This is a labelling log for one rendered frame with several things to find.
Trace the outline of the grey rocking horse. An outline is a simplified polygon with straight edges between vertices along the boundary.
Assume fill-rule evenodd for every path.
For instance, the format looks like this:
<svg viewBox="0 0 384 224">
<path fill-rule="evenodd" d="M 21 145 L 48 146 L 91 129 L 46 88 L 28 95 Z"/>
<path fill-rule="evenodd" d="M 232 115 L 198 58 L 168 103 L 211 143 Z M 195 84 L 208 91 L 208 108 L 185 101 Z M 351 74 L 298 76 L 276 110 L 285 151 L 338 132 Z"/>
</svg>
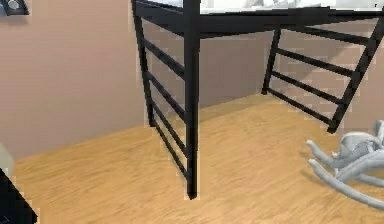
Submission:
<svg viewBox="0 0 384 224">
<path fill-rule="evenodd" d="M 339 151 L 329 157 L 315 142 L 307 140 L 314 158 L 308 163 L 324 183 L 346 197 L 384 211 L 384 201 L 366 195 L 347 185 L 358 180 L 368 185 L 384 188 L 384 179 L 368 175 L 374 170 L 384 170 L 384 120 L 377 120 L 374 134 L 352 131 L 339 140 Z"/>
</svg>

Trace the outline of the pale grey round object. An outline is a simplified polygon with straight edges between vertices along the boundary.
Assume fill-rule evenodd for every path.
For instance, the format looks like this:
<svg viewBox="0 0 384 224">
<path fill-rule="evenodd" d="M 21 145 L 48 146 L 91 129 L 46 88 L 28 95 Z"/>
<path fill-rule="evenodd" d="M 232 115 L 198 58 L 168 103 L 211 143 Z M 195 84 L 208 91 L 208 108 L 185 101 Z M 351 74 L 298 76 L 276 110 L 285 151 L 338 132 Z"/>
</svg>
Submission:
<svg viewBox="0 0 384 224">
<path fill-rule="evenodd" d="M 0 168 L 10 177 L 14 170 L 14 159 L 6 147 L 0 142 Z"/>
</svg>

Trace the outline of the black cabinet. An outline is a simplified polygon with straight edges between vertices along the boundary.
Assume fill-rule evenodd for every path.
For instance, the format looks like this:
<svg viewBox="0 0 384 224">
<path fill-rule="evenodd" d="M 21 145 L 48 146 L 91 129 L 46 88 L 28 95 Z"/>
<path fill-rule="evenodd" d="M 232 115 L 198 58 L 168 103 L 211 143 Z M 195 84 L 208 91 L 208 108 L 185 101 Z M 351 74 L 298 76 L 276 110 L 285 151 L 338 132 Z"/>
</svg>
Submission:
<svg viewBox="0 0 384 224">
<path fill-rule="evenodd" d="M 0 168 L 0 224 L 37 224 L 38 216 Z"/>
</svg>

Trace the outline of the black framed wall picture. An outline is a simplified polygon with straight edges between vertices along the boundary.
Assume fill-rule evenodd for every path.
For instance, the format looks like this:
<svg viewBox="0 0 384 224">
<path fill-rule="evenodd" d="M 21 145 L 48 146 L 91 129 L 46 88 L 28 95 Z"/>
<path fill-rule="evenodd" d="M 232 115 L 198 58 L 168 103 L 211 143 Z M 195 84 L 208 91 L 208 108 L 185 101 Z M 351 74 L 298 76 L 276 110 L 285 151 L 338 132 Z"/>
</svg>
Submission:
<svg viewBox="0 0 384 224">
<path fill-rule="evenodd" d="M 25 0 L 0 0 L 0 17 L 29 15 Z"/>
</svg>

